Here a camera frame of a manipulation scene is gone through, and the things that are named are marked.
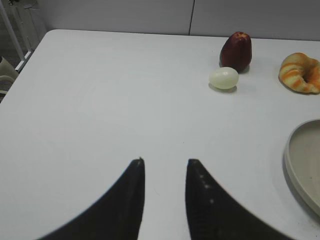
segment bread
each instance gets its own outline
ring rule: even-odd
[[[293,91],[304,94],[319,94],[320,62],[304,53],[293,53],[283,60],[279,79]]]

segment croissant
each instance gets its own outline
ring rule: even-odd
[[[304,53],[293,53],[283,60],[279,79],[293,91],[318,94],[320,93],[320,62]]]

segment plate rim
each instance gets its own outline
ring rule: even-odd
[[[318,215],[320,216],[320,205],[317,204],[317,202],[309,195],[307,191],[303,188],[303,185],[299,181],[294,168],[292,166],[292,161],[290,158],[290,153],[289,153],[289,147],[290,147],[290,142],[292,140],[293,135],[295,132],[300,129],[302,126],[306,124],[310,124],[312,122],[320,122],[320,118],[312,119],[305,121],[301,124],[299,124],[291,133],[290,136],[286,142],[285,149],[284,149],[284,165],[286,172],[288,173],[289,179],[291,183],[293,184],[293,187],[297,191],[297,193],[302,197],[302,199],[306,202],[306,204]]]

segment white table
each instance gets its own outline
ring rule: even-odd
[[[256,216],[297,240],[320,224],[290,192],[283,149],[320,117],[320,95],[278,80],[293,52],[320,42],[253,39],[237,90],[208,87],[226,38],[54,30],[0,104],[0,239],[33,240],[70,221],[143,157],[139,240],[190,239],[189,158]]]

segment metal pole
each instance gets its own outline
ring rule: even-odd
[[[18,39],[16,37],[16,34],[15,34],[15,32],[14,32],[12,26],[11,26],[11,23],[10,23],[9,18],[7,16],[5,7],[4,7],[4,5],[3,5],[1,0],[0,0],[0,14],[2,15],[2,18],[3,18],[3,21],[5,23],[6,29],[9,32],[9,35],[10,35],[12,41],[13,41],[15,49],[16,49],[18,55],[19,55],[19,58],[21,59],[21,61],[25,61],[26,58],[24,56],[24,53],[22,52],[22,49],[20,47],[20,44],[19,44]]]

